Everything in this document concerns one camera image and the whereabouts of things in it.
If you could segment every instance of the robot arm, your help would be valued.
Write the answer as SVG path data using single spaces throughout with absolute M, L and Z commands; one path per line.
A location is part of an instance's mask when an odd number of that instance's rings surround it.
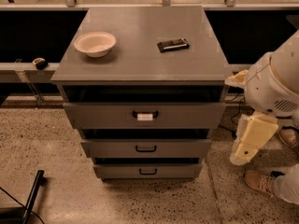
M 277 117 L 292 117 L 299 126 L 298 79 L 299 31 L 276 51 L 265 53 L 244 76 L 245 100 L 255 112 L 239 121 L 233 164 L 243 165 L 256 155 L 277 131 Z

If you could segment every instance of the person's foot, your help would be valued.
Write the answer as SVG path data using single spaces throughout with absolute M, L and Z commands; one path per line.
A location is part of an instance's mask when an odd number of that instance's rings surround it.
M 273 181 L 275 178 L 273 176 L 261 175 L 256 171 L 247 170 L 244 173 L 243 179 L 252 189 L 267 193 L 271 197 L 275 196 L 273 191 Z
M 282 127 L 278 132 L 281 142 L 299 156 L 299 134 L 293 127 Z

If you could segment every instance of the terrazzo floor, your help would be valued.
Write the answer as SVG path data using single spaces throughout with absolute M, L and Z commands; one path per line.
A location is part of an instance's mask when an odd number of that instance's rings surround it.
M 236 113 L 236 106 L 227 107 L 221 125 L 233 128 L 231 116 Z M 279 125 L 289 124 L 289 119 L 279 120 Z M 277 136 L 244 166 L 229 162 L 230 132 L 218 128 L 212 141 L 194 180 L 103 182 L 59 101 L 35 109 L 34 102 L 8 99 L 0 106 L 0 186 L 25 203 L 37 170 L 45 170 L 47 183 L 38 192 L 34 211 L 48 224 L 299 222 L 297 205 L 252 190 L 242 180 L 247 169 L 286 172 L 298 162 Z M 0 207 L 10 206 L 17 204 L 0 192 Z M 41 222 L 32 216 L 30 223 Z

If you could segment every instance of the white bowl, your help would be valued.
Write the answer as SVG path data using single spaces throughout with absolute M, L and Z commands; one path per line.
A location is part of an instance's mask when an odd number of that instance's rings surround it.
M 97 58 L 105 56 L 115 44 L 116 38 L 113 34 L 93 32 L 78 37 L 74 45 L 76 50 Z

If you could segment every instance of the white label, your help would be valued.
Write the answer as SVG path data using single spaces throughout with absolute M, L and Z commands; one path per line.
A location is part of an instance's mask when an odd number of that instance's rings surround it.
M 138 121 L 153 121 L 152 114 L 138 114 L 137 115 Z

